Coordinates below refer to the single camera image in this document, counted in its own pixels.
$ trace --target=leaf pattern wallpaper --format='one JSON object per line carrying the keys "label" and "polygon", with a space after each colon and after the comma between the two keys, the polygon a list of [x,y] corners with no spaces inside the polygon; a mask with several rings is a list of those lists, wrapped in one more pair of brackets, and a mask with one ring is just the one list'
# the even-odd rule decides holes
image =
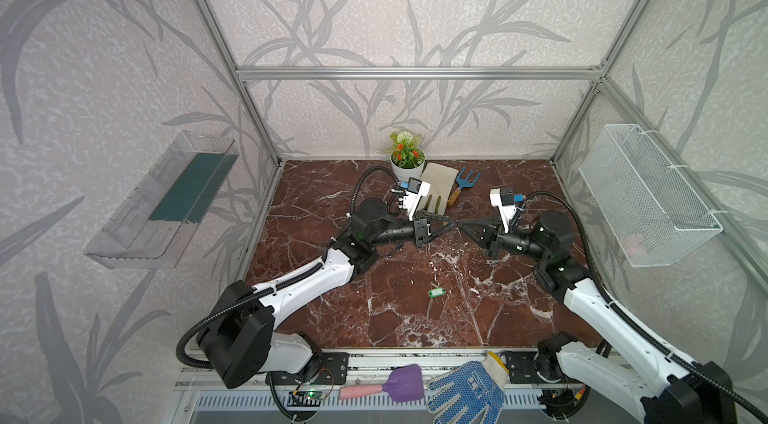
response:
{"label": "leaf pattern wallpaper", "polygon": [[[592,66],[633,2],[209,1],[241,66]],[[543,143],[562,135],[586,87],[574,81],[250,82],[273,142],[295,157],[377,156],[389,133],[405,128],[423,134],[434,157],[543,157]]]}
{"label": "leaf pattern wallpaper", "polygon": [[[768,250],[768,0],[657,0],[611,70],[631,103]],[[604,124],[598,98],[558,162],[596,241],[614,293],[666,339],[715,360],[734,388],[768,410],[768,300],[719,239],[675,265],[628,265],[578,167]],[[757,422],[740,412],[742,422]]]}
{"label": "leaf pattern wallpaper", "polygon": [[[0,422],[156,422],[276,167],[191,0],[0,0]],[[240,157],[173,270],[83,255],[181,130]]]}

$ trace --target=glove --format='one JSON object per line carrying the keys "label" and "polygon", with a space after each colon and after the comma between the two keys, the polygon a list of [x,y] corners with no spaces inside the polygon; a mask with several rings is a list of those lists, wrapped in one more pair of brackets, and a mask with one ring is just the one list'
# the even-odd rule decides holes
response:
{"label": "glove", "polygon": [[427,384],[435,392],[427,409],[437,415],[435,424],[469,424],[485,413],[480,424],[495,424],[504,404],[502,387],[508,371],[502,360],[489,352],[482,362],[470,361]]}

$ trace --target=red marble tabletop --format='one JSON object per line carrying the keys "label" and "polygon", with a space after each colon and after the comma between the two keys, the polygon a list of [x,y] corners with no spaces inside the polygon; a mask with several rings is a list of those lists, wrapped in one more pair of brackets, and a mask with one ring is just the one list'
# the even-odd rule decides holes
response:
{"label": "red marble tabletop", "polygon": [[[453,218],[482,218],[496,212],[488,191],[551,191],[562,195],[548,161],[439,161],[480,171],[473,188],[448,209]],[[278,277],[316,257],[346,224],[352,189],[360,173],[378,161],[289,161],[277,187],[246,282]],[[362,187],[358,202],[383,197],[390,179],[382,172]],[[523,228],[544,209],[562,209],[545,198],[526,206]],[[357,281],[325,293],[278,328],[302,332],[323,348],[397,346],[536,346],[565,330],[588,346],[600,336],[578,316],[545,294],[532,274],[533,260],[504,252],[490,260],[468,238],[450,231],[417,250],[380,247],[383,255]],[[581,240],[573,254],[584,262]],[[446,295],[430,298],[433,287]]]}

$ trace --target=blue fork head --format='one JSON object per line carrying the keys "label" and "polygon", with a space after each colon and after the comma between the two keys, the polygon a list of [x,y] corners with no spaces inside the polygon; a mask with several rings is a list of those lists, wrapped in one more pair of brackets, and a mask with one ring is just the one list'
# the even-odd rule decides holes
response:
{"label": "blue fork head", "polygon": [[466,166],[462,167],[462,171],[458,173],[458,176],[456,176],[456,183],[461,188],[472,188],[475,185],[475,182],[478,181],[480,178],[480,173],[475,176],[475,179],[472,181],[469,181],[469,178],[472,176],[472,173],[474,172],[473,169],[469,170],[469,174],[467,174],[466,178],[462,178],[462,175],[464,174],[464,171],[466,170]]}

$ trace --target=white flower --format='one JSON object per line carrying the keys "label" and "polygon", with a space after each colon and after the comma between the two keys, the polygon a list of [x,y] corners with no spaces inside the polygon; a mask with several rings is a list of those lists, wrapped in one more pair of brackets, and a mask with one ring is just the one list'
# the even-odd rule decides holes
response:
{"label": "white flower", "polygon": [[397,143],[408,145],[413,142],[413,134],[410,131],[400,131],[397,133]]}

